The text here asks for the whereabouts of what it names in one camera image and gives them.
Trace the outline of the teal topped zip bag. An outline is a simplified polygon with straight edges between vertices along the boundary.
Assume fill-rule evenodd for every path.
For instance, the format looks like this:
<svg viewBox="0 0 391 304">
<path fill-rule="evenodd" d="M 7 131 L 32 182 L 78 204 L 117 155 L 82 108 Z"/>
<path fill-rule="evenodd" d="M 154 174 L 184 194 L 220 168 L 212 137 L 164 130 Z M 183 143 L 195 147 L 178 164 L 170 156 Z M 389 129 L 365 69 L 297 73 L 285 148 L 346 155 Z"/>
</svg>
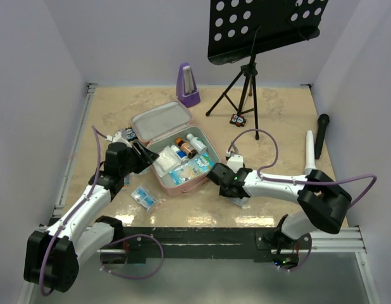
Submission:
<svg viewBox="0 0 391 304">
<path fill-rule="evenodd" d="M 231 203 L 235 204 L 236 206 L 242 208 L 242 209 L 247 209 L 249 208 L 249 200 L 250 198 L 244 197 L 244 198 L 229 198 L 228 199 Z"/>
</svg>

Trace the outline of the white gauze packet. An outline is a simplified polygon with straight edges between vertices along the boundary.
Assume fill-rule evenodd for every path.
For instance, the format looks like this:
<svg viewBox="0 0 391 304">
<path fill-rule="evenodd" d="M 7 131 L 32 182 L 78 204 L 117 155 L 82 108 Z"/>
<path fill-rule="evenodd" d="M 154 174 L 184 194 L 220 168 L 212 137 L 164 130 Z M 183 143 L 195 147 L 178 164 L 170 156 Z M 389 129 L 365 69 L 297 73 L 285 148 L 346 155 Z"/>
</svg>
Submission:
<svg viewBox="0 0 391 304">
<path fill-rule="evenodd" d="M 164 177 L 180 164 L 177 154 L 167 146 L 159 152 L 159 157 L 153 163 L 153 167 L 159 177 Z"/>
</svg>

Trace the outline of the orange teal bandage packet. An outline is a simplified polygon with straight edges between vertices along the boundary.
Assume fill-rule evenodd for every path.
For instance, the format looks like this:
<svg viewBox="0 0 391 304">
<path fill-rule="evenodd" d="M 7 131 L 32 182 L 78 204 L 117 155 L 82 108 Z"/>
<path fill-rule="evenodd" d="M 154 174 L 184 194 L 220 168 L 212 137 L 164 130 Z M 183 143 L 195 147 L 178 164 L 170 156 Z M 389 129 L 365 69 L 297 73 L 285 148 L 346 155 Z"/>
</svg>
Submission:
<svg viewBox="0 0 391 304">
<path fill-rule="evenodd" d="M 130 185 L 130 175 L 127 175 L 126 177 L 124 177 L 123 186 L 128 187 L 129 185 Z"/>
</svg>

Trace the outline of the blue alcohol pad bag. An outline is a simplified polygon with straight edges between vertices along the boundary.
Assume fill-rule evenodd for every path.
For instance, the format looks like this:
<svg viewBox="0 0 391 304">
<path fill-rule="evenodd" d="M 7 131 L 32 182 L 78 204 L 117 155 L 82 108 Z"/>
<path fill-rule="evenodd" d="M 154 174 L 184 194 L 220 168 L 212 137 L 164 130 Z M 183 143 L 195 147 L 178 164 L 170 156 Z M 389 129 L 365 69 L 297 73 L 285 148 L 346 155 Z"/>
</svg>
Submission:
<svg viewBox="0 0 391 304">
<path fill-rule="evenodd" d="M 156 194 L 142 184 L 131 193 L 131 197 L 148 213 L 152 212 L 160 204 L 166 201 L 165 197 L 160 193 Z"/>
</svg>

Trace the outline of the blue cotton swab packet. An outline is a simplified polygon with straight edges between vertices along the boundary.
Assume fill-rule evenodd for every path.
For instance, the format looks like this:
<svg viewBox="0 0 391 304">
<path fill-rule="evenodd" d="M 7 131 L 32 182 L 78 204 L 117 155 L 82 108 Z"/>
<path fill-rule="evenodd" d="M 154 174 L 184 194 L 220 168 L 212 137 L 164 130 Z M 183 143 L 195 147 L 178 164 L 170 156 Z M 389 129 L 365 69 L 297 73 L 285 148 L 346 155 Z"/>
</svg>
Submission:
<svg viewBox="0 0 391 304">
<path fill-rule="evenodd" d="M 191 159 L 170 172 L 170 177 L 176 186 L 191 181 L 202 174 L 208 173 L 214 166 L 214 161 L 207 153 Z"/>
</svg>

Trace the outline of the pink medicine kit case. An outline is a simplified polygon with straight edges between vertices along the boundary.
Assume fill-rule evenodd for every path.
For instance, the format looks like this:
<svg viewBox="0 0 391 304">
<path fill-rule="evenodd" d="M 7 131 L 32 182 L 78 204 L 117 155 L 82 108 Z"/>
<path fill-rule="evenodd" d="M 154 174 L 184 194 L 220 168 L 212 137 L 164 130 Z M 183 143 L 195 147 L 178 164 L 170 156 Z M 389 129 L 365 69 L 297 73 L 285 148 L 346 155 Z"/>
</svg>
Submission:
<svg viewBox="0 0 391 304">
<path fill-rule="evenodd" d="M 168 196 L 188 193 L 208 181 L 220 161 L 217 150 L 178 101 L 162 104 L 132 117 L 131 128 L 146 148 L 159 155 L 152 169 Z"/>
</svg>

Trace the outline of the brown medicine bottle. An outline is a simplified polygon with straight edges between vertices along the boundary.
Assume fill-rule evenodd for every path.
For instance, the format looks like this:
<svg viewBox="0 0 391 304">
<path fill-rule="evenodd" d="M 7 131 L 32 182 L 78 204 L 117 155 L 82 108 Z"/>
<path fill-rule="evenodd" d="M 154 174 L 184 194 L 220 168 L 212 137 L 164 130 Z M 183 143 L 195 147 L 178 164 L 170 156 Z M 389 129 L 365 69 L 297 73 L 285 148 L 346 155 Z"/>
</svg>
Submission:
<svg viewBox="0 0 391 304">
<path fill-rule="evenodd" d="M 189 159 L 193 159 L 196 156 L 196 149 L 187 141 L 184 141 L 182 138 L 177 138 L 175 140 L 176 145 L 183 151 Z"/>
</svg>

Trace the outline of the white plastic bottle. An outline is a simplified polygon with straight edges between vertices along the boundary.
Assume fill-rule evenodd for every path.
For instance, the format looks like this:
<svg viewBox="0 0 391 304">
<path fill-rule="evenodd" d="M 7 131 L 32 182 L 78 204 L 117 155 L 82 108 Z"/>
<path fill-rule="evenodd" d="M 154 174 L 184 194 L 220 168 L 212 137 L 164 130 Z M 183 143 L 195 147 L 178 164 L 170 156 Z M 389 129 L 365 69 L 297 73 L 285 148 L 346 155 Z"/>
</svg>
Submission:
<svg viewBox="0 0 391 304">
<path fill-rule="evenodd" d="M 201 155 L 206 152 L 207 146 L 197 137 L 191 133 L 186 135 L 190 145 Z"/>
</svg>

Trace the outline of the white blue ointment tube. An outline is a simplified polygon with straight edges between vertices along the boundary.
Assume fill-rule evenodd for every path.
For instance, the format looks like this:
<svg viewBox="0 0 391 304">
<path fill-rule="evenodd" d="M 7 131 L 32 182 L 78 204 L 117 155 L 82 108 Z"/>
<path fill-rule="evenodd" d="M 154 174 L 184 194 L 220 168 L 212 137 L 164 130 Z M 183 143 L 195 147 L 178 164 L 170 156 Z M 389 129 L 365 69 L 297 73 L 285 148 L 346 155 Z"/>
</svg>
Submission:
<svg viewBox="0 0 391 304">
<path fill-rule="evenodd" d="M 181 163 L 185 163 L 189 160 L 187 154 L 183 152 L 177 145 L 172 144 L 170 148 L 175 152 Z"/>
</svg>

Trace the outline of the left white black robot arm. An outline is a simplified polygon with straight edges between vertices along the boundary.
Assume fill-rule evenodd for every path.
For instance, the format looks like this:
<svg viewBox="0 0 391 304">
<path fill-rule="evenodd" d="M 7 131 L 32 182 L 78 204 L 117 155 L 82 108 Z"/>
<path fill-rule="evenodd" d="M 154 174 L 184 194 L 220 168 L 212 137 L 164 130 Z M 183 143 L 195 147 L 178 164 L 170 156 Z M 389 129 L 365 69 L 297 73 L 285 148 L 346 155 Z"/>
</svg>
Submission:
<svg viewBox="0 0 391 304">
<path fill-rule="evenodd" d="M 119 140 L 108 145 L 105 156 L 78 201 L 53 225 L 28 238 L 23 278 L 50 291 L 68 291 L 81 265 L 98 249 L 123 244 L 122 222 L 95 219 L 124 185 L 124 178 L 150 167 L 159 155 L 140 142 Z"/>
</svg>

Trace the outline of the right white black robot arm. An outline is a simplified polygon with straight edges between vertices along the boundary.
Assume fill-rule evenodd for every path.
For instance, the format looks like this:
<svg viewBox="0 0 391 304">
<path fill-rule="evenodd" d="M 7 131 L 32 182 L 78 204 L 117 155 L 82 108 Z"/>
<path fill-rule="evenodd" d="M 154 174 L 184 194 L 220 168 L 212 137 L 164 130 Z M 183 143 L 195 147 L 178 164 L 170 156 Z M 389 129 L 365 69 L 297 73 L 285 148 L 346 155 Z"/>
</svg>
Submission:
<svg viewBox="0 0 391 304">
<path fill-rule="evenodd" d="M 301 211 L 282 218 L 275 232 L 276 244 L 288 249 L 301 236 L 319 230 L 338 234 L 351 205 L 351 195 L 320 170 L 307 175 L 263 174 L 259 170 L 217 163 L 207 178 L 219 187 L 219 195 L 242 201 L 255 197 L 289 201 Z"/>
</svg>

